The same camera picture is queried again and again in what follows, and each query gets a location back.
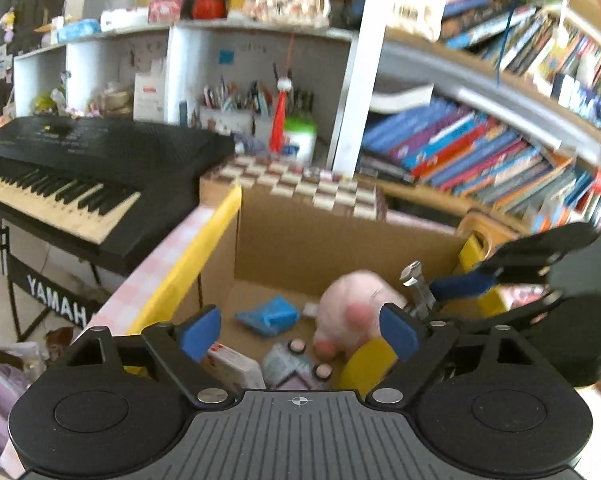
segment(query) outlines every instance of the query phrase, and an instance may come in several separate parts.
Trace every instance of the stuffed animal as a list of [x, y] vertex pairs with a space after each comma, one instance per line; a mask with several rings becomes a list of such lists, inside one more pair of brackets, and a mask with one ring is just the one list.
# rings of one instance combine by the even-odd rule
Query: stuffed animal
[[378, 315], [385, 303], [403, 308], [407, 300], [369, 270], [341, 276], [320, 298], [315, 317], [315, 353], [324, 360], [340, 352], [349, 357], [367, 341], [379, 337]]

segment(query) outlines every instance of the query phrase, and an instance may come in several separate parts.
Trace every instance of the white container with green lid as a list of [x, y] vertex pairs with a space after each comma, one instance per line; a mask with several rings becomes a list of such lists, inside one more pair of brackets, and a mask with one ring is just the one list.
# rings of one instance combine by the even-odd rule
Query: white container with green lid
[[317, 127], [314, 121], [301, 117], [285, 119], [285, 139], [281, 154], [302, 166], [310, 166], [314, 156]]

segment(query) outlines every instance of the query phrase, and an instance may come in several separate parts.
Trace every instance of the pink checkered tablecloth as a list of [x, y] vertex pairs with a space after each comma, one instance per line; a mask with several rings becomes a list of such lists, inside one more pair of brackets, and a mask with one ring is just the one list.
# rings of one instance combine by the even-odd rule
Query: pink checkered tablecloth
[[214, 211], [213, 207], [203, 205], [194, 209], [130, 274], [87, 326], [105, 325], [112, 335], [125, 335]]

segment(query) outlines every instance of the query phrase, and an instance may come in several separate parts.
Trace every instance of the gray ribbed panel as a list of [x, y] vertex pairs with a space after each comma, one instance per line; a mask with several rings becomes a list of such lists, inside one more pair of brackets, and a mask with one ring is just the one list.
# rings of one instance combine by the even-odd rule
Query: gray ribbed panel
[[[119, 480], [477, 480], [420, 443], [405, 417], [352, 392], [247, 392], [202, 413], [167, 455]], [[43, 480], [29, 475], [26, 480]], [[548, 480], [581, 480], [564, 471]]]

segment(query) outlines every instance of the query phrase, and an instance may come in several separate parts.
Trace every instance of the green lid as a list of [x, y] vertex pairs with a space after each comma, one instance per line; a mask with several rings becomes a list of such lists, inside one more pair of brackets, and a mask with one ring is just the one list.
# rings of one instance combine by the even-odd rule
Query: green lid
[[293, 116], [285, 119], [285, 131], [290, 134], [307, 134], [315, 136], [317, 130], [317, 126], [311, 119]]

